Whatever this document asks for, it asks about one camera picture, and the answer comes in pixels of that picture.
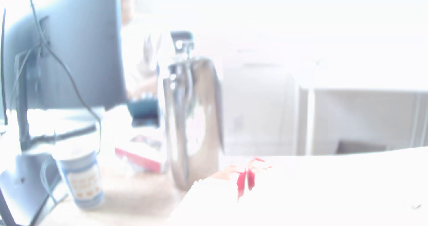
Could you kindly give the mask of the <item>red tipped gripper finger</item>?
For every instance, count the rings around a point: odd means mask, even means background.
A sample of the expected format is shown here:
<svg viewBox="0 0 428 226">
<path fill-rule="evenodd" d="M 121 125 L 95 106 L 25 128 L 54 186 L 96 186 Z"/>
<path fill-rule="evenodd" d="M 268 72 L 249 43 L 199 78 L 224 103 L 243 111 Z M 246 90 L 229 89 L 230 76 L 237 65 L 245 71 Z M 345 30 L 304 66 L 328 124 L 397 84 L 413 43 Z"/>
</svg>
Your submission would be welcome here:
<svg viewBox="0 0 428 226">
<path fill-rule="evenodd" d="M 233 185 L 233 196 L 239 201 L 244 195 L 247 177 L 247 167 L 238 165 L 229 165 L 227 168 L 217 171 L 213 174 L 214 179 L 226 180 Z"/>
<path fill-rule="evenodd" d="M 271 169 L 270 163 L 261 158 L 253 158 L 247 165 L 247 186 L 248 190 L 252 190 L 256 183 L 256 175 Z"/>
</svg>

